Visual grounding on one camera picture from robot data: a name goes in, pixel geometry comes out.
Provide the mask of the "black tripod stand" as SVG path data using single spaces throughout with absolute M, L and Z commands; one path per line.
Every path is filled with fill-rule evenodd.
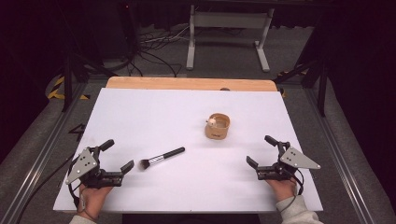
M 102 65 L 89 60 L 75 52 L 68 52 L 64 57 L 64 108 L 63 112 L 71 106 L 75 97 L 73 96 L 72 76 L 75 76 L 78 83 L 86 83 L 88 81 L 88 72 L 86 65 L 89 65 L 100 74 L 107 77 L 115 77 L 116 74 L 104 68 Z
M 325 116 L 325 96 L 327 88 L 328 68 L 323 60 L 315 60 L 309 63 L 297 65 L 294 69 L 274 79 L 275 84 L 280 84 L 286 80 L 301 74 L 306 71 L 303 79 L 300 81 L 301 85 L 306 89 L 312 89 L 314 84 L 318 82 L 318 98 L 317 107 L 319 114 Z

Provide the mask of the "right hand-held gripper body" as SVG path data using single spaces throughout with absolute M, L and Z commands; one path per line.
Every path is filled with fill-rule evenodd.
M 274 142 L 278 148 L 278 159 L 271 166 L 258 166 L 256 173 L 259 180 L 290 180 L 300 169 L 318 170 L 321 166 L 304 153 L 292 147 L 289 142 Z

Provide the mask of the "black makeup brush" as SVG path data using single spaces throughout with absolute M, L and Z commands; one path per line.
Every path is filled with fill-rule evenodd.
M 156 157 L 153 157 L 153 158 L 150 158 L 150 159 L 146 159 L 146 160 L 141 160 L 139 162 L 139 168 L 141 170 L 147 170 L 150 166 L 152 166 L 152 165 L 154 165 L 154 164 L 156 164 L 156 163 L 158 163 L 160 161 L 163 161 L 163 160 L 166 160 L 166 159 L 171 158 L 173 156 L 176 156 L 177 154 L 180 154 L 180 153 L 182 153 L 184 151 L 185 151 L 184 147 L 179 147 L 177 149 L 174 149 L 174 150 L 171 150 L 169 152 L 166 152 L 166 153 L 164 153 L 162 155 L 159 155 L 159 156 L 156 156 Z

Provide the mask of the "person's left hand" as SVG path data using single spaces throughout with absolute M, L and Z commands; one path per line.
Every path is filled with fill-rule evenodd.
M 104 206 L 107 195 L 112 187 L 91 189 L 84 185 L 79 187 L 79 205 L 77 215 L 88 218 L 96 223 Z

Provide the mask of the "dark box with red light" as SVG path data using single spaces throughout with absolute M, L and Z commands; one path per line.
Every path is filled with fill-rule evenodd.
M 127 56 L 129 59 L 133 59 L 140 48 L 134 15 L 132 14 L 133 7 L 127 0 L 120 0 L 118 2 L 118 12 L 127 45 Z

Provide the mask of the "aluminium floor rail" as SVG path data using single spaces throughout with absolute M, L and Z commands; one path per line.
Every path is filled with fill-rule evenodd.
M 5 203 L 0 224 L 17 223 L 85 88 L 85 83 L 75 85 L 72 102 L 64 112 L 64 101 L 50 100 L 0 165 L 0 205 Z
M 330 154 L 335 164 L 338 174 L 346 189 L 349 200 L 351 201 L 354 210 L 359 218 L 361 224 L 376 224 L 374 218 L 365 203 L 361 191 L 357 185 L 355 177 L 349 170 L 346 160 L 342 155 L 341 148 L 338 146 L 335 136 L 331 130 L 329 122 L 321 115 L 317 106 L 317 97 L 315 93 L 308 89 L 305 90 L 306 98 L 314 110 L 315 116 L 318 120 L 320 129 L 324 132 L 327 144 L 329 145 Z

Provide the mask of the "person's right hand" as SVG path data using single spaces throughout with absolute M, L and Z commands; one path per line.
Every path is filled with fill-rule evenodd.
M 291 180 L 267 180 L 266 183 L 272 188 L 276 199 L 281 202 L 294 197 L 296 193 L 296 181 Z

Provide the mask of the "yellow black floor tape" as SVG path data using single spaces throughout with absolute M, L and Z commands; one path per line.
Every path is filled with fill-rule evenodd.
M 63 93 L 59 93 L 59 89 L 64 84 L 64 76 L 59 76 L 55 81 L 51 91 L 48 94 L 49 99 L 65 99 L 65 95 Z
M 305 75 L 307 74 L 307 71 L 308 71 L 308 70 L 305 70 L 305 71 L 303 71 L 303 72 L 299 72 L 299 73 L 297 74 L 297 76 L 303 77 L 303 76 L 305 76 Z M 282 72 L 278 73 L 276 77 L 283 77 L 283 76 L 285 76 L 288 72 L 289 72 L 289 71 L 282 71 Z M 283 98 L 285 98 L 285 97 L 286 97 L 286 92 L 285 92 L 285 90 L 284 90 L 283 88 L 280 88 L 279 91 L 280 91 L 280 93 L 281 93 L 281 96 L 282 96 Z

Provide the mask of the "white board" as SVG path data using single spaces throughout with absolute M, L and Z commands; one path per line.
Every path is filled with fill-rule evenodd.
M 205 136 L 215 113 L 231 124 L 223 140 Z M 299 141 L 277 91 L 159 91 L 104 88 L 79 147 L 115 144 L 100 155 L 101 168 L 117 171 L 173 149 L 185 151 L 147 170 L 131 170 L 111 190 L 109 213 L 261 213 L 276 208 L 271 188 L 246 162 L 276 162 L 278 150 L 264 136 Z

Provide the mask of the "white metal stand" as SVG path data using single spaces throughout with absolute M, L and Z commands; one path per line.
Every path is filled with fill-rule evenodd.
M 264 52 L 264 43 L 270 29 L 275 10 L 268 9 L 264 13 L 235 13 L 235 12 L 202 12 L 197 11 L 195 5 L 190 9 L 190 39 L 187 53 L 186 69 L 194 68 L 195 56 L 195 28 L 238 28 L 238 29 L 261 29 L 260 40 L 254 42 L 259 62 L 264 73 L 270 71 L 270 66 Z

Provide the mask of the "wooden table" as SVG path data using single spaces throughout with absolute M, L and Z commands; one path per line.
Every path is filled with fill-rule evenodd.
M 272 80 L 188 78 L 188 77 L 111 77 L 111 89 L 277 91 Z

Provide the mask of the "round wooden brush holder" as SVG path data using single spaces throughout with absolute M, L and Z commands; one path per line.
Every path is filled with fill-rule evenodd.
M 227 137 L 231 124 L 230 118 L 221 113 L 209 116 L 205 126 L 205 136 L 209 139 L 223 140 Z

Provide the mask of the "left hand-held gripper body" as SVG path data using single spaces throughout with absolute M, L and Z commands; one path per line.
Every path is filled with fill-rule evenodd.
M 64 183 L 71 185 L 79 180 L 82 185 L 91 189 L 104 187 L 120 187 L 124 176 L 123 172 L 107 172 L 100 168 L 99 155 L 107 147 L 86 147 L 74 159 L 72 169 Z

